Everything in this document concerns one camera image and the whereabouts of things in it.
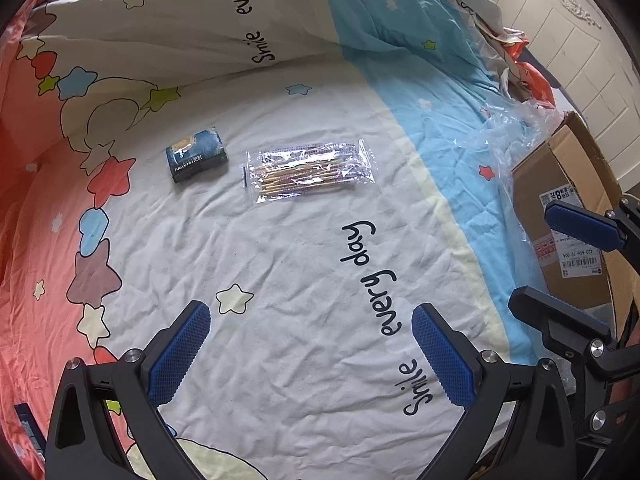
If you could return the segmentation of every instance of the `white star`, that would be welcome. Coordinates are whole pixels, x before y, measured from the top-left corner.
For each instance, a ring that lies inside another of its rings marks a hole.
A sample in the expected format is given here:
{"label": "white star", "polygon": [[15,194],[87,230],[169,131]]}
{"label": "white star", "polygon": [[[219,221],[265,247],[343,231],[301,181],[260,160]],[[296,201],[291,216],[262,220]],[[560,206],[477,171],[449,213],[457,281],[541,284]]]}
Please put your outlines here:
{"label": "white star", "polygon": [[111,332],[109,332],[109,329],[102,320],[102,316],[104,316],[103,306],[93,308],[90,304],[85,303],[82,319],[76,327],[79,333],[86,336],[89,346],[94,349],[98,344],[98,339],[111,335]]}
{"label": "white star", "polygon": [[42,41],[37,36],[25,38],[20,43],[22,44],[22,50],[18,53],[15,59],[20,59],[21,57],[25,56],[29,59],[33,59],[34,57],[36,57],[36,54],[40,50],[40,47],[44,45],[44,41]]}
{"label": "white star", "polygon": [[44,280],[36,282],[36,290],[33,291],[33,297],[38,301],[40,296],[44,294]]}
{"label": "white star", "polygon": [[220,302],[220,314],[226,314],[229,311],[236,314],[244,314],[246,304],[254,295],[245,292],[237,283],[234,283],[227,290],[220,290],[216,293],[216,299]]}
{"label": "white star", "polygon": [[123,0],[127,9],[133,9],[133,7],[142,7],[145,4],[145,0]]}
{"label": "white star", "polygon": [[62,225],[62,213],[58,213],[56,217],[51,222],[51,232],[57,233],[60,230],[60,226]]}
{"label": "white star", "polygon": [[112,140],[109,144],[97,144],[92,147],[91,152],[89,152],[89,156],[80,164],[80,168],[86,171],[86,176],[91,175],[95,168],[105,163],[108,158],[111,156],[109,150],[113,146],[115,140]]}

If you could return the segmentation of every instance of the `blue star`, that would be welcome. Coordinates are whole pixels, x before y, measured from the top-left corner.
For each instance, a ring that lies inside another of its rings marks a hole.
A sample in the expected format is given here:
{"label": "blue star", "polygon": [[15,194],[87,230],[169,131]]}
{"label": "blue star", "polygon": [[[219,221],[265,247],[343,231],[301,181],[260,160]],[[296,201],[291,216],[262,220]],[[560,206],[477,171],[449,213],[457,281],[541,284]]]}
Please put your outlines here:
{"label": "blue star", "polygon": [[311,90],[311,86],[304,86],[301,84],[287,86],[287,91],[289,91],[289,95],[293,95],[293,94],[307,95],[309,93],[309,90]]}
{"label": "blue star", "polygon": [[87,72],[81,66],[76,66],[68,75],[58,81],[60,100],[64,101],[70,97],[82,97],[86,94],[89,85],[97,78],[97,73]]}

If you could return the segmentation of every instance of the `blue gripper pad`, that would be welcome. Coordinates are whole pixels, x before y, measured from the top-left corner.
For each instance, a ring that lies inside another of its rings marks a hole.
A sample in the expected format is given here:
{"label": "blue gripper pad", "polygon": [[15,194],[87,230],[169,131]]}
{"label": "blue gripper pad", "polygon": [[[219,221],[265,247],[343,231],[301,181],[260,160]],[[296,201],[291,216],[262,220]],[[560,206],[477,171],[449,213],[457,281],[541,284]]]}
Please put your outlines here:
{"label": "blue gripper pad", "polygon": [[[184,321],[180,319],[183,317],[181,314],[169,329],[161,330],[149,343],[150,347],[154,346],[156,341],[156,347],[164,343],[162,348],[152,348],[148,354],[153,359],[153,363],[148,369],[147,397],[155,407],[166,404],[174,398],[178,386],[209,334],[211,327],[209,307],[200,301],[191,301],[187,308],[192,312],[183,311],[183,314],[188,314],[184,316],[186,317]],[[171,332],[175,335],[167,341],[166,336],[171,335]]]}
{"label": "blue gripper pad", "polygon": [[[411,329],[449,400],[457,406],[469,408],[476,397],[474,373],[451,341],[458,333],[442,319],[433,305],[424,303],[414,309]],[[477,353],[471,342],[466,342]]]}
{"label": "blue gripper pad", "polygon": [[625,246],[625,241],[620,237],[620,231],[613,220],[586,209],[554,201],[546,206],[545,221],[552,229],[606,253]]}

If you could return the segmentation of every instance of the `clear plastic wrap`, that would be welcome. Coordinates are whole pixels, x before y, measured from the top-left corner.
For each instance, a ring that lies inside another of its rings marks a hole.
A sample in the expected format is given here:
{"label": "clear plastic wrap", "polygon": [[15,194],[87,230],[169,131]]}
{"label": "clear plastic wrap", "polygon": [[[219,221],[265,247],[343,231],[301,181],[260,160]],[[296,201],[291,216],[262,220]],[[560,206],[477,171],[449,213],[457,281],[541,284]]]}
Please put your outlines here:
{"label": "clear plastic wrap", "polygon": [[244,184],[254,203],[375,182],[372,154],[363,139],[248,152],[246,156]]}
{"label": "clear plastic wrap", "polygon": [[[534,100],[508,106],[487,105],[486,114],[488,119],[484,127],[465,139],[457,139],[456,144],[461,148],[489,151],[493,159],[492,168],[497,168],[502,212],[513,250],[516,285],[529,285],[548,293],[533,245],[513,209],[511,170],[551,136],[561,124],[564,114],[549,108],[546,103]],[[538,358],[553,359],[565,392],[574,393],[575,379],[569,361],[544,348],[542,336],[537,330],[530,328],[529,336]]]}

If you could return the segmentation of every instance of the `bed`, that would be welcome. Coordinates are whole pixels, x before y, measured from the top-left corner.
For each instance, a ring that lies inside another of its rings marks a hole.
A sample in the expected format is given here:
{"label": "bed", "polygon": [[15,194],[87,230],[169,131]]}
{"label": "bed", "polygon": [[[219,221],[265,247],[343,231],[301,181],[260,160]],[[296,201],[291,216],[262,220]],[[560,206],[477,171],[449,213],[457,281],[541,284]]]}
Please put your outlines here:
{"label": "bed", "polygon": [[[471,1],[25,3],[0,44],[0,422],[35,478],[15,406],[46,434],[69,358],[143,348],[191,300],[211,332],[161,415],[209,479],[416,478],[462,412],[412,337],[420,303],[536,360],[497,169],[460,143],[516,74]],[[228,166],[174,184],[165,147],[210,127]],[[355,139],[374,185],[248,198],[246,152]]]}

